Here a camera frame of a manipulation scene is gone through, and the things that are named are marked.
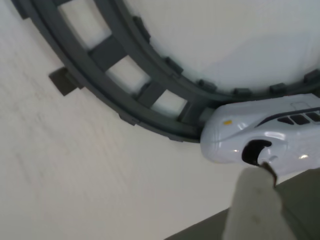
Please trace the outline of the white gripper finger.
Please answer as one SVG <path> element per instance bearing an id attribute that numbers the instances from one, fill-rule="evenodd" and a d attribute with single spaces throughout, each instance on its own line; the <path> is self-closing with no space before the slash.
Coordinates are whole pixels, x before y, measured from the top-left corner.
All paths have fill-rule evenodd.
<path id="1" fill-rule="evenodd" d="M 266 162 L 244 169 L 236 183 L 224 240 L 295 240 L 275 191 L 277 175 Z"/>

